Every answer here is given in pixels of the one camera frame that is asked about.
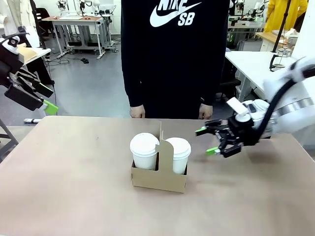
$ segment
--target black sweatshirt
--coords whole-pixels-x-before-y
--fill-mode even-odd
[[[229,0],[122,0],[130,106],[146,99],[212,105],[224,65]]]

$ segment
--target yellow jacket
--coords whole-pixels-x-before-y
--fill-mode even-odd
[[[287,2],[288,0],[270,0],[268,4],[268,20],[265,26],[265,32],[280,29]],[[291,0],[289,14],[285,22],[285,30],[290,30],[294,27],[296,19],[306,12],[307,5],[307,0]]]

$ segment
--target black pole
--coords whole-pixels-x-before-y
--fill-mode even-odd
[[[43,35],[41,34],[41,28],[39,27],[39,22],[38,22],[38,19],[37,19],[37,12],[36,12],[35,2],[33,0],[30,0],[30,3],[31,3],[32,13],[33,13],[33,16],[34,16],[34,19],[35,19],[36,31],[37,31],[37,34],[38,34],[38,37],[39,37],[39,41],[40,41],[41,46],[43,47],[43,49],[46,49],[46,44],[45,44]]]
[[[276,40],[276,43],[275,43],[275,46],[274,46],[273,50],[271,51],[272,53],[275,53],[277,51],[277,47],[278,47],[278,44],[279,44],[279,41],[280,41],[280,38],[281,38],[281,34],[282,34],[283,29],[284,29],[286,18],[288,16],[288,12],[289,12],[289,9],[290,9],[290,5],[291,5],[291,0],[288,0],[287,1],[287,5],[286,5],[286,10],[285,10],[285,13],[284,13],[284,16],[283,16],[283,20],[282,20],[282,23],[281,23],[281,27],[280,27],[280,30],[279,30],[279,33],[278,33],[278,36],[277,36],[277,40]]]

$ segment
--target white coffee cup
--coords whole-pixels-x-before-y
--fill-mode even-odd
[[[159,141],[153,134],[141,133],[133,137],[130,142],[130,150],[137,168],[156,169],[158,155],[156,145],[159,145]]]
[[[186,139],[167,139],[174,148],[173,172],[183,175],[185,173],[188,157],[191,154],[191,146]]]

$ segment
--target cardboard drink carrier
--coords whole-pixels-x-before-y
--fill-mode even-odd
[[[173,192],[185,192],[187,180],[187,166],[183,175],[173,172],[173,146],[163,139],[162,126],[152,127],[148,133],[159,139],[156,145],[157,163],[155,170],[145,170],[136,168],[134,161],[131,166],[132,185],[144,188],[153,188]]]

